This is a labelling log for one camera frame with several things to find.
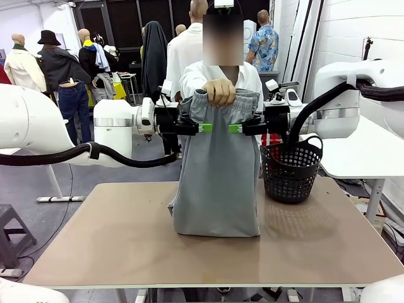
black basket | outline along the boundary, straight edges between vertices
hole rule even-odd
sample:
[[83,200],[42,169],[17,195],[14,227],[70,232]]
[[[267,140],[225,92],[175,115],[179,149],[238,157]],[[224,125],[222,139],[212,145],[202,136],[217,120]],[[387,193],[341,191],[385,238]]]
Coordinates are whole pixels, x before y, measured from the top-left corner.
[[[309,143],[314,138],[321,148]],[[266,194],[283,203],[300,203],[310,195],[323,157],[323,141],[318,136],[296,142],[261,146]]]

white brick wall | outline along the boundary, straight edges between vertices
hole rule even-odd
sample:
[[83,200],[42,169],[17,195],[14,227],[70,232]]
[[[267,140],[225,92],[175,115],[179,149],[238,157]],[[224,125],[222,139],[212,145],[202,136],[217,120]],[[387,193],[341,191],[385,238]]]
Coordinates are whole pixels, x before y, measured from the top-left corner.
[[279,55],[278,67],[280,80],[285,72],[286,58],[289,50],[290,38],[292,36],[293,25],[296,17],[297,4],[299,0],[276,0],[282,1],[280,31],[279,31]]
[[[366,37],[374,41],[369,59],[404,60],[403,25],[404,0],[326,0],[305,101],[312,100],[318,69],[337,61],[360,61]],[[361,98],[360,111],[388,129],[379,102]],[[404,178],[387,180],[384,193],[404,210]]]

hawaiian shirt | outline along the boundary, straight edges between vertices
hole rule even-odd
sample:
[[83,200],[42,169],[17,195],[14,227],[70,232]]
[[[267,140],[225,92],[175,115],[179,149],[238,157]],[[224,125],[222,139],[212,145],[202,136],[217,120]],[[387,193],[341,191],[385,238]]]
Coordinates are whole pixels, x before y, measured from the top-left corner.
[[264,25],[251,38],[248,48],[256,53],[252,65],[257,71],[272,71],[278,57],[279,35],[271,25]]

person's hand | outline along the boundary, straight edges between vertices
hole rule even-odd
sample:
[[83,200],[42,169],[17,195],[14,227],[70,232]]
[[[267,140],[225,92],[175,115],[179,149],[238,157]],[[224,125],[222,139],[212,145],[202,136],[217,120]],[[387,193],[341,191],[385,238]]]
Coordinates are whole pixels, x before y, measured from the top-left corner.
[[208,92],[208,101],[214,106],[229,106],[235,99],[235,87],[230,80],[208,81],[203,87]]

